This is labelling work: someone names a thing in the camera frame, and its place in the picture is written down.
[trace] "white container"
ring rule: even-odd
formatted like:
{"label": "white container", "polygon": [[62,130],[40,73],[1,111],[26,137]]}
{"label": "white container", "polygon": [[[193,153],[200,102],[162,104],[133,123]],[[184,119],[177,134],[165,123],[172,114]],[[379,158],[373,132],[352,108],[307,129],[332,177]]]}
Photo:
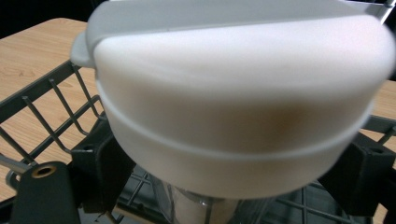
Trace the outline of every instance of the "white container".
{"label": "white container", "polygon": [[395,64],[390,32],[333,0],[102,4],[73,48],[131,158],[221,198],[320,177]]}

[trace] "wooden table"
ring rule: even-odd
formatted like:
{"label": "wooden table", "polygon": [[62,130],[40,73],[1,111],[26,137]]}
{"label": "wooden table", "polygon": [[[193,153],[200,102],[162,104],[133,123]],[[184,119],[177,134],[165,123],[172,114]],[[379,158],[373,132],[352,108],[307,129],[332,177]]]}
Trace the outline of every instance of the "wooden table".
{"label": "wooden table", "polygon": [[[35,27],[17,33],[15,35],[0,40],[0,101],[6,99],[12,93],[18,91],[39,77],[48,73],[51,69],[65,62],[69,58],[69,50],[75,36],[86,27],[85,22],[71,21],[68,19],[55,19],[46,21]],[[91,69],[83,68],[81,73],[85,83],[92,94],[96,93],[94,87],[94,74]],[[61,84],[62,91],[66,99],[72,99],[69,103],[76,109],[84,99],[81,99],[81,92],[77,81],[67,79]],[[67,117],[62,106],[57,102],[57,97],[53,92],[46,94],[45,99],[37,101],[37,107],[51,127],[59,125],[61,120]],[[396,83],[387,81],[375,98],[374,114],[396,119]],[[86,129],[92,126],[95,117],[88,114],[84,118],[86,122],[82,125]],[[34,121],[29,111],[22,111],[20,116],[12,118],[10,121],[1,124],[7,132],[21,141],[23,147],[30,150],[36,146],[38,140],[42,138],[41,133],[45,132],[41,125]],[[370,133],[374,139],[379,139],[380,134]],[[83,136],[77,133],[64,134],[64,141],[70,147],[75,145]],[[0,138],[0,152],[14,159],[20,159],[3,139]],[[396,150],[396,138],[393,137],[386,144],[387,147]],[[51,146],[46,155],[38,158],[42,161],[64,161],[69,162],[70,157],[63,153],[56,146]],[[9,189],[4,178],[7,169],[0,166],[0,201],[14,195],[14,191]],[[384,216],[383,208],[379,208],[375,223],[381,223]]]}

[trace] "screw hole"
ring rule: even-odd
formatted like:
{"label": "screw hole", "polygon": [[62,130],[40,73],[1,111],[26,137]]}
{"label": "screw hole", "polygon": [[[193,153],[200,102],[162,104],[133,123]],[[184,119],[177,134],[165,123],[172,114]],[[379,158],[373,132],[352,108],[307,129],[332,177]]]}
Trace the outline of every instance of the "screw hole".
{"label": "screw hole", "polygon": [[84,146],[82,149],[85,150],[85,151],[93,151],[94,145],[93,144],[88,144],[87,146]]}
{"label": "screw hole", "polygon": [[382,153],[384,153],[384,151],[382,150],[382,149],[379,149],[379,148],[370,148],[373,152],[375,152],[375,153],[379,153],[379,154],[382,154]]}
{"label": "screw hole", "polygon": [[42,167],[36,168],[33,173],[32,177],[33,178],[43,178],[49,175],[52,175],[56,171],[56,166],[54,165],[45,165]]}

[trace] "blender lid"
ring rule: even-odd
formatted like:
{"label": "blender lid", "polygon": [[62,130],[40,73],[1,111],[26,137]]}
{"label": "blender lid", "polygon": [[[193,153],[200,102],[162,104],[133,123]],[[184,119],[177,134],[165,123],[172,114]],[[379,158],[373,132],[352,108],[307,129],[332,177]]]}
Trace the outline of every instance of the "blender lid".
{"label": "blender lid", "polygon": [[84,67],[95,67],[92,55],[96,45],[117,35],[309,21],[361,14],[334,0],[104,2],[92,13],[87,30],[76,38],[71,60]]}

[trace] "wood grain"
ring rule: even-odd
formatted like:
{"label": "wood grain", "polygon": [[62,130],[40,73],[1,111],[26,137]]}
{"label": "wood grain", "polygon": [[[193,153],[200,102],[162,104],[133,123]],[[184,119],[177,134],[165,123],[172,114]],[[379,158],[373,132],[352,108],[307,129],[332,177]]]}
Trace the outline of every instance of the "wood grain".
{"label": "wood grain", "polygon": [[[82,32],[86,24],[81,21],[56,19],[38,24],[35,27],[11,35],[0,40],[0,101],[18,91],[34,80],[48,73],[51,69],[65,62],[69,58],[69,50],[75,36]],[[94,86],[94,73],[91,69],[81,69],[85,83],[92,94],[97,90]],[[70,77],[60,84],[68,103],[75,111],[85,103],[81,89],[74,77]],[[47,119],[52,128],[59,126],[68,118],[53,91],[35,102],[35,105]],[[373,114],[396,119],[396,84],[387,81],[375,97]],[[85,130],[89,130],[95,121],[92,112],[86,113],[80,119]],[[32,112],[24,109],[18,115],[1,124],[11,136],[16,138],[26,150],[32,150],[44,137],[46,131],[36,120]],[[381,137],[378,133],[363,131],[375,140]],[[73,147],[84,135],[72,127],[61,139],[67,147]],[[393,137],[386,144],[396,151],[396,138]],[[21,158],[5,141],[0,138],[0,152],[10,158]],[[62,152],[52,144],[45,154],[37,158],[38,162],[63,161],[69,162],[68,154]],[[4,178],[7,169],[0,166],[0,201],[15,194],[14,190],[6,186]],[[382,223],[384,208],[378,208],[375,223]]]}

